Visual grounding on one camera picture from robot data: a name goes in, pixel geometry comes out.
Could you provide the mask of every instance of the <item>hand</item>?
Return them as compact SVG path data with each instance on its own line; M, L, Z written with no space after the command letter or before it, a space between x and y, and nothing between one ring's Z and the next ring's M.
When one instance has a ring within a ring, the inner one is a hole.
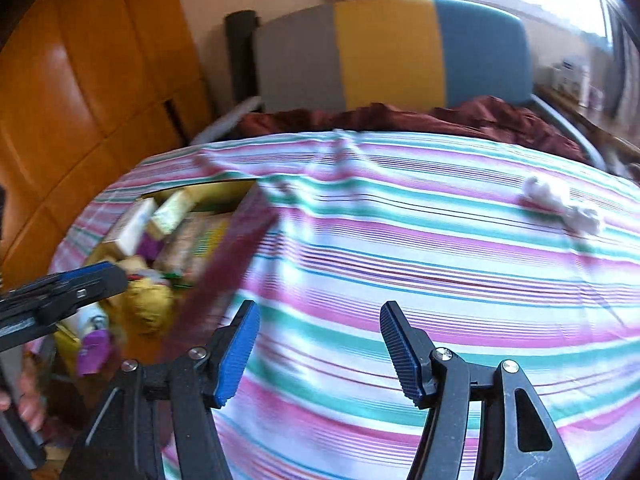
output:
M23 367L18 384L22 392L18 402L18 413L33 431L39 431L44 423L45 407L36 387L36 365L33 359L27 357L24 359ZM0 412L8 410L10 405L11 398L0 390Z

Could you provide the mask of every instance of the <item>orange wooden cabinet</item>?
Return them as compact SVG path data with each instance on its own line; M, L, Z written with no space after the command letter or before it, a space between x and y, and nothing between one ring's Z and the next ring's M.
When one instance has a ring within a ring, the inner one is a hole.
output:
M0 74L7 287L47 272L104 187L213 120L179 0L36 0Z

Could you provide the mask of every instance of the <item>black cylindrical object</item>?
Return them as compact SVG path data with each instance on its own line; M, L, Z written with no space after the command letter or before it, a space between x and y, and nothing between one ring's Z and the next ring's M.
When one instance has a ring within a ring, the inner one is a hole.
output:
M260 18L254 10L238 10L225 17L226 48L235 104L258 95L253 37L259 25Z

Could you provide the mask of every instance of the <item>bedsheet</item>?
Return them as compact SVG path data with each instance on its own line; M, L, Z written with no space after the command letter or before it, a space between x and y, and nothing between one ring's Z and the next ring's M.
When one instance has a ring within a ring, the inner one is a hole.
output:
M519 197L531 172L604 209L585 238ZM640 189L583 164L487 140L336 130L152 157L78 217L51 271L82 265L140 194L255 177L278 210L233 300L262 325L238 393L214 418L241 478L401 479L426 412L402 395L378 327L396 300L468 362L513 358L583 480L604 478L640 424ZM460 478L471 479L479 409ZM164 453L178 478L175 449Z

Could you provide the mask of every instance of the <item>silver bolt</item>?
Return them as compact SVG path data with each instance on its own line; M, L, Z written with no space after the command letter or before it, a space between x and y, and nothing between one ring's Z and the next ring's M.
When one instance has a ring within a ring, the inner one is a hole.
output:
M189 350L189 357L194 361L199 361L207 356L207 349L202 346L196 346Z
M453 352L448 348L441 346L440 348L435 349L435 355L441 361L448 361L453 357Z
M123 372L132 372L136 368L138 368L138 361L136 361L135 359L127 359L120 365L120 369Z
M512 361L511 359L507 359L506 361L503 361L502 368L504 368L505 372L508 372L510 374L514 374L518 370L520 370L518 363L516 361Z

